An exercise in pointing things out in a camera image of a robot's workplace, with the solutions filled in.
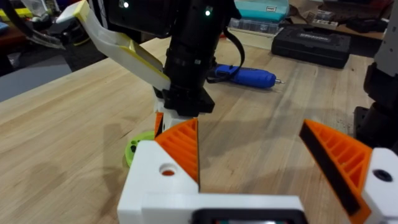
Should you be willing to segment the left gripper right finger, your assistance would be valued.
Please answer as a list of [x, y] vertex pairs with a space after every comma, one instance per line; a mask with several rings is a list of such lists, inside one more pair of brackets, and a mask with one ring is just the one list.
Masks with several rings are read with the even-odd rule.
[[306, 119], [299, 136], [350, 223], [397, 223], [397, 154]]

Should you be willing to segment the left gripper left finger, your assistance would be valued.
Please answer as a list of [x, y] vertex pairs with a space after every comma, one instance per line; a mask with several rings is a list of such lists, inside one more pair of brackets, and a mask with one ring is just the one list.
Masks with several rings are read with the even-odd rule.
[[186, 207], [200, 188], [198, 120], [137, 145], [117, 212], [120, 223], [190, 223]]

